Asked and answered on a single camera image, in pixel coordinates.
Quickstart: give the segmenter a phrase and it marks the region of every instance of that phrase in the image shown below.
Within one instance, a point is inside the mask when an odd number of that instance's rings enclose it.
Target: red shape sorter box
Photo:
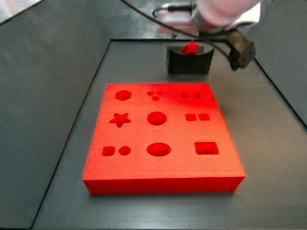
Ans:
[[[244,169],[208,84],[109,84],[83,181],[91,194],[235,191]]]

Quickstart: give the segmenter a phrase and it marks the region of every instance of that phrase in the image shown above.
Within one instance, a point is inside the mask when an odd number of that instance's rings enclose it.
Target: star-shaped hole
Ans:
[[[128,119],[128,113],[124,113],[123,115],[119,113],[113,113],[113,119],[109,122],[115,123],[117,128],[120,128],[124,123],[131,122],[131,120]]]

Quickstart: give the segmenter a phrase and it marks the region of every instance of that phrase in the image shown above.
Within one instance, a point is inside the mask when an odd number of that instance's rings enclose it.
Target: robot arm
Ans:
[[[258,23],[262,0],[196,0],[195,3],[164,4],[153,13],[172,27],[198,33],[228,31],[240,24]],[[172,33],[159,27],[160,33]]]
[[[262,0],[196,0],[187,4],[165,4],[153,16],[189,34],[199,33],[200,38],[224,42],[230,46],[228,61],[234,71],[246,68],[255,57],[254,43],[236,30],[242,24],[255,24],[260,19]],[[160,33],[173,31],[159,27]]]

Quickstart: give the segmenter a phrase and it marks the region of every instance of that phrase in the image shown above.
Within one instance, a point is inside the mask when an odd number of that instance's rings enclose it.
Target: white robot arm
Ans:
[[[215,47],[228,59],[234,71],[246,68],[254,60],[254,42],[246,39],[236,27],[259,22],[262,0],[191,0],[189,3],[164,4],[152,12],[157,19],[149,17],[125,0],[120,1],[159,24],[159,32],[181,33]],[[214,41],[228,45],[230,54]]]
[[[176,29],[189,33],[228,31],[240,24],[260,19],[262,0],[196,0],[191,3],[164,4],[153,15]],[[173,33],[159,27],[160,33]]]

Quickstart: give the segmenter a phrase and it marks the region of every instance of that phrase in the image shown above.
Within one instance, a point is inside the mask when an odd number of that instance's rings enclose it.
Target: gray table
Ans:
[[[218,52],[207,79],[168,76],[168,45],[173,43],[112,42],[33,228],[306,228],[306,129],[275,87],[256,63],[232,73]],[[105,84],[206,80],[247,171],[236,192],[89,196],[81,173]]]

